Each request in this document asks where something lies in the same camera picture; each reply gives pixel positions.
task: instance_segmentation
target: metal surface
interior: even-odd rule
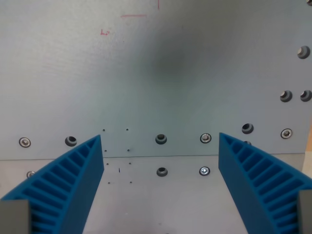
[[[304,154],[278,157],[302,169]],[[27,171],[38,171],[49,162],[0,161],[0,197],[25,180]],[[84,234],[200,234],[207,230],[246,234],[217,156],[106,158],[104,162]],[[198,173],[203,165],[211,169],[209,176]],[[162,178],[155,173],[161,166],[170,171]]]
[[[219,132],[304,152],[312,57],[296,52],[311,21],[304,0],[2,1],[0,159],[56,158],[67,136],[99,133],[105,157],[215,155]]]
[[[27,176],[27,178],[29,178],[29,177],[32,177],[34,174],[35,174],[35,172],[29,171],[29,172],[27,172],[26,176]]]
[[[22,137],[19,139],[19,145],[23,148],[28,148],[31,145],[31,142],[28,138]]]
[[[283,139],[288,139],[288,138],[290,138],[292,135],[293,135],[293,132],[292,132],[292,130],[289,129],[289,128],[286,128],[286,129],[284,129],[284,130],[281,132],[281,137],[282,137]]]

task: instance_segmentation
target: red marker mark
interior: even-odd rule
[[[147,16],[147,15],[124,15],[124,16],[120,16],[120,17],[124,18],[124,17],[145,17],[145,16]]]
[[[101,29],[101,34],[100,35],[108,35],[109,34],[109,31],[106,31],[106,33],[103,33],[103,29]]]

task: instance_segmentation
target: screw head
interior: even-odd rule
[[[211,141],[211,135],[209,133],[204,133],[200,136],[200,141],[202,143],[208,143]]]
[[[293,134],[292,130],[289,128],[286,128],[281,132],[281,137],[283,139],[288,139],[292,136],[292,134]]]
[[[201,176],[207,176],[207,175],[209,175],[209,174],[210,174],[210,169],[209,169],[209,167],[202,167],[202,168],[200,168],[199,174],[200,174]]]
[[[23,148],[28,148],[31,145],[30,139],[22,137],[19,139],[19,145]]]
[[[33,175],[35,174],[35,172],[33,172],[33,171],[29,171],[29,172],[27,172],[27,178],[30,178],[30,177],[32,177]]]

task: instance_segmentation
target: blue ribbed pad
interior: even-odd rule
[[[266,152],[220,133],[219,170],[250,234],[298,233],[297,196],[312,180]]]
[[[29,200],[32,234],[81,234],[103,171],[98,135],[37,171],[2,200]]]

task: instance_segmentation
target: gray panel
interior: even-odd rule
[[[0,233],[31,233],[31,215],[28,200],[0,201],[0,217]]]
[[[67,136],[96,134],[105,157],[216,155],[219,132],[302,153],[312,57],[296,53],[311,21],[304,0],[1,1],[0,159],[56,158]]]
[[[297,212],[300,234],[312,234],[312,190],[301,190],[298,194]]]

